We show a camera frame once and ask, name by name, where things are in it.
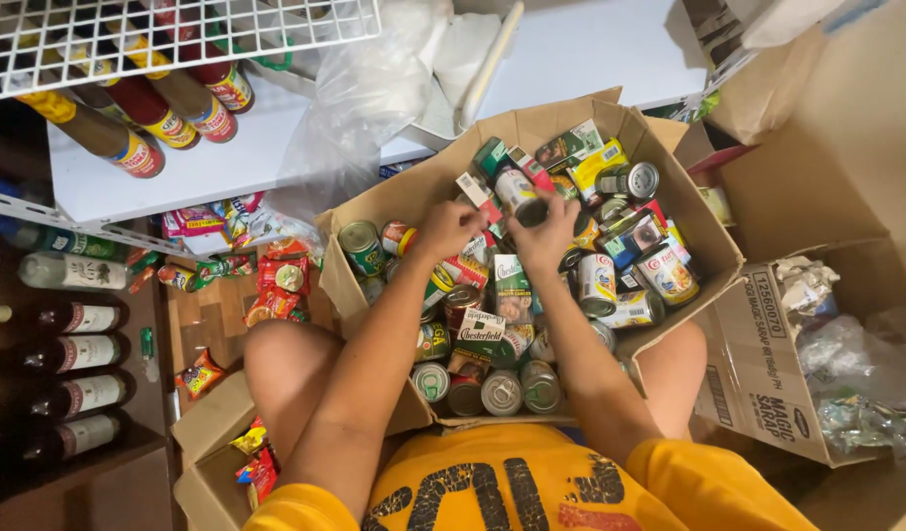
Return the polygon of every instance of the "yellow shirt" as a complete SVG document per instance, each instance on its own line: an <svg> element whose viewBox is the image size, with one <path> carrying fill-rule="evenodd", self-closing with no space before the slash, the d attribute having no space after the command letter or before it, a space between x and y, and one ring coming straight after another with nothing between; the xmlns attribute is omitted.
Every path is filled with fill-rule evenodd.
<svg viewBox="0 0 906 531"><path fill-rule="evenodd" d="M627 460L577 446L540 424L418 436L377 479L368 531L815 529L735 453L646 441ZM358 529L331 493L277 489L244 531Z"/></svg>

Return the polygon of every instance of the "white wire shelf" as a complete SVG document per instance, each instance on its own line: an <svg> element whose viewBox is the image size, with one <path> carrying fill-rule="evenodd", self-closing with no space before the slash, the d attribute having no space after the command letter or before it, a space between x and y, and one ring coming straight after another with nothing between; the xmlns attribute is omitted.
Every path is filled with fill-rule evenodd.
<svg viewBox="0 0 906 531"><path fill-rule="evenodd" d="M229 59L285 58L380 31L376 0L0 0L0 98ZM146 67L121 51L138 34L151 43ZM71 57L75 44L89 55ZM152 50L172 63L152 64ZM96 73L101 59L116 70ZM15 74L33 75L34 87L4 90L2 81Z"/></svg>

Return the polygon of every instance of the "ketchup bottle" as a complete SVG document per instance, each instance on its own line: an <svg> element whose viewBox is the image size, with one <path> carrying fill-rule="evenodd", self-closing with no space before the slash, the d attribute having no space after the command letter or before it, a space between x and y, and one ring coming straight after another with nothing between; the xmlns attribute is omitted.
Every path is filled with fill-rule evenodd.
<svg viewBox="0 0 906 531"><path fill-rule="evenodd" d="M197 39L200 34L198 25L175 27L178 23L187 23L198 20L197 9L179 9L176 0L152 0L155 7L154 20L159 26L165 27L168 36L174 42L185 42ZM165 7L174 7L171 10L160 10ZM212 42L204 42L205 54L208 58L222 57L223 51L213 45ZM185 44L178 48L178 56L181 61L192 61L201 58L201 44L193 42ZM237 62L234 60L225 60L211 64L201 64L199 66L188 67L195 79L204 83L217 99L227 108L228 111L235 115L242 115L253 107L256 95L250 87L250 83L243 77L243 72L238 69Z"/></svg>
<svg viewBox="0 0 906 531"><path fill-rule="evenodd" d="M33 75L3 78L3 90L33 87ZM164 155L124 124L85 105L76 105L55 90L40 90L15 96L57 125L70 138L97 157L102 157L132 177L150 178L164 169Z"/></svg>
<svg viewBox="0 0 906 531"><path fill-rule="evenodd" d="M121 32L121 23L106 23L113 33ZM136 31L130 24L129 31ZM141 68L171 64L160 52L149 49L151 46L143 35L134 33L124 36L122 51ZM237 135L237 119L226 107L202 85L184 70L163 70L146 74L154 90L171 105L177 115L187 120L204 138L222 144L233 140Z"/></svg>
<svg viewBox="0 0 906 531"><path fill-rule="evenodd" d="M64 36L59 42L69 43L69 37ZM66 46L59 46L57 50L67 53ZM71 43L67 57L70 60L88 59L89 47L84 43ZM86 74L89 73L88 62L81 62L76 66L86 71ZM93 59L92 71L95 75L111 74L115 72L115 66L108 59ZM133 122L162 140L167 146L174 149L191 149L201 140L197 130L171 110L168 102L154 91L148 79L140 76L112 78L97 81L96 84L105 89L105 93L119 104Z"/></svg>

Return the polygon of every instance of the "human hand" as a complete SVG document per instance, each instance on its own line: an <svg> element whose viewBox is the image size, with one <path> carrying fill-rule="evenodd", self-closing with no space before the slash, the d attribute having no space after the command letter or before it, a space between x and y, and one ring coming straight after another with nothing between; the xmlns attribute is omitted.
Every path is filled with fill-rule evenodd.
<svg viewBox="0 0 906 531"><path fill-rule="evenodd" d="M420 227L417 245L412 252L429 259L433 265L456 256L470 238L482 236L488 225L487 214L469 205L444 201Z"/></svg>
<svg viewBox="0 0 906 531"><path fill-rule="evenodd" d="M534 279L558 274L558 264L574 239L574 222L580 212L579 202L565 201L557 192L535 188L535 193L548 203L548 218L544 223L527 229L514 216L507 221L519 262L532 283Z"/></svg>

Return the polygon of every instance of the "leg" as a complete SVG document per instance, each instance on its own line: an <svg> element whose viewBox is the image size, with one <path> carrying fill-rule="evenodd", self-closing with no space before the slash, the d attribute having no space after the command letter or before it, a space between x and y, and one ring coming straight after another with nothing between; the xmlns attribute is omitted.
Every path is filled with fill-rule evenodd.
<svg viewBox="0 0 906 531"><path fill-rule="evenodd" d="M637 356L649 413L669 439L686 433L705 360L705 335L691 320Z"/></svg>
<svg viewBox="0 0 906 531"><path fill-rule="evenodd" d="M280 463L322 398L344 341L324 328L265 320L246 334L246 383Z"/></svg>

